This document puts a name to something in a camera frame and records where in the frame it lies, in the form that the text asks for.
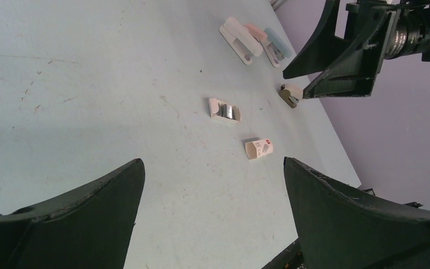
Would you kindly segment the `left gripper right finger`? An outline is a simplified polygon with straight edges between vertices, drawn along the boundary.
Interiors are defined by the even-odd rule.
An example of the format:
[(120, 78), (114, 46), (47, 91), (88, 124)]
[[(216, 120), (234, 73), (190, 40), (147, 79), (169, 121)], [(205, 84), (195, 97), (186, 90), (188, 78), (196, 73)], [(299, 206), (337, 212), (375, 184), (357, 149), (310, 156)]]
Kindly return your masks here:
[(291, 157), (284, 178), (308, 268), (430, 268), (430, 211), (373, 196)]

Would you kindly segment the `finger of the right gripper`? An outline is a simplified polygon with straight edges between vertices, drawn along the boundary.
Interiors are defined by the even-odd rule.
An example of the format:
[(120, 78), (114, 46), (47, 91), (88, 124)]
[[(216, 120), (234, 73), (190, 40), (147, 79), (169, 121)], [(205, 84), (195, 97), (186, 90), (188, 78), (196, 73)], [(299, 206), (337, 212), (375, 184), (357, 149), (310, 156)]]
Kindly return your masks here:
[(343, 53), (343, 39), (335, 35), (340, 0), (326, 1), (313, 34), (283, 70), (283, 78), (290, 79), (322, 72)]
[(390, 12), (360, 7), (350, 12), (347, 38), (335, 35), (337, 7), (326, 7), (302, 50), (304, 74), (319, 75), (304, 89), (305, 99), (370, 96), (384, 60)]

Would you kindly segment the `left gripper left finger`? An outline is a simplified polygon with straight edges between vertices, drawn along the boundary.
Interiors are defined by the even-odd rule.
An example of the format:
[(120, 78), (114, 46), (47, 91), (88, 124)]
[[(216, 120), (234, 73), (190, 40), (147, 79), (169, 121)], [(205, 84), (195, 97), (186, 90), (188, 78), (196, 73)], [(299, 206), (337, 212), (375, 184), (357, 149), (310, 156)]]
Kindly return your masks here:
[(0, 268), (123, 268), (145, 183), (141, 159), (0, 214)]

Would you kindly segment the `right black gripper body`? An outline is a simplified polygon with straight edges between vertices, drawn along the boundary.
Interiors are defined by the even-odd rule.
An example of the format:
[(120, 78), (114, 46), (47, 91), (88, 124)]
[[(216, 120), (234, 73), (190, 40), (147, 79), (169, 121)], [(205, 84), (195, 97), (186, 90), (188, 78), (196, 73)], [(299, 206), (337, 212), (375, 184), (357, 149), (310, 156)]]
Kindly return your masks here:
[(333, 63), (333, 74), (377, 75), (385, 60), (407, 47), (404, 12), (385, 1), (356, 1), (346, 10), (345, 48)]

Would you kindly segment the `beige brown mini stapler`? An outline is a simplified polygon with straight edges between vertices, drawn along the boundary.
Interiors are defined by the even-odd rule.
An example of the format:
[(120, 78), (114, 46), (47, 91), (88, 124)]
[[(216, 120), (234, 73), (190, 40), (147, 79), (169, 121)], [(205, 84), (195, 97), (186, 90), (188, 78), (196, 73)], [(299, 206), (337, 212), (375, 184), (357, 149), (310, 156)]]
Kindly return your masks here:
[(303, 90), (293, 84), (282, 84), (278, 93), (286, 104), (293, 109), (303, 99)]

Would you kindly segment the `long white stapler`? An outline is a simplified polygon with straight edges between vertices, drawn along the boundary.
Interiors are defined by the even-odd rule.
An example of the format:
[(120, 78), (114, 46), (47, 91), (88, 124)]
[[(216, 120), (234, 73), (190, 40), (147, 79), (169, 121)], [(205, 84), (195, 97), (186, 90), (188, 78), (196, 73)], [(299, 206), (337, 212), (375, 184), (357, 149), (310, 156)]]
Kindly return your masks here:
[(261, 44), (249, 33), (248, 28), (234, 17), (229, 17), (219, 28), (220, 34), (245, 65), (263, 53)]

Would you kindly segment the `white staple box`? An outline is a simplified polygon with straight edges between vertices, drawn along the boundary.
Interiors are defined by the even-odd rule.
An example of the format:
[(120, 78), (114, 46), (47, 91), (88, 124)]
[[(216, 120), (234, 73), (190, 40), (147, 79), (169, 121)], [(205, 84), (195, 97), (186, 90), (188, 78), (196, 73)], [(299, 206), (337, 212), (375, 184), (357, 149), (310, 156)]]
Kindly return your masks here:
[(273, 143), (267, 138), (246, 142), (245, 152), (249, 160), (258, 159), (273, 152)]

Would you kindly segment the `staple box tray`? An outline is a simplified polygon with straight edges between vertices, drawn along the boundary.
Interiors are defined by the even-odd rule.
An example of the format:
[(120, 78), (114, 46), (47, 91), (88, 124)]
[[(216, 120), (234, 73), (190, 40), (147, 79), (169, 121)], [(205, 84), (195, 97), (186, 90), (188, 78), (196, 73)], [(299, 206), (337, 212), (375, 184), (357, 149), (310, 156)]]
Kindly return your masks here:
[(208, 105), (209, 115), (212, 119), (231, 124), (241, 122), (241, 112), (238, 106), (217, 98), (209, 98)]

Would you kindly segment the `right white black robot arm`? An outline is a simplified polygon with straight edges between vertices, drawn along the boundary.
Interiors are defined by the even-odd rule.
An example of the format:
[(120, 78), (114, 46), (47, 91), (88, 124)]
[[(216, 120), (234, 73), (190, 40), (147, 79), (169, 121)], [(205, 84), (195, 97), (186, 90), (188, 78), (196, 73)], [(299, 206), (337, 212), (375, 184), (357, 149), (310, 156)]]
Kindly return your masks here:
[(382, 63), (412, 54), (430, 62), (430, 1), (355, 1), (343, 38), (336, 36), (339, 1), (326, 1), (313, 34), (283, 70), (285, 79), (315, 73), (305, 99), (370, 96)]

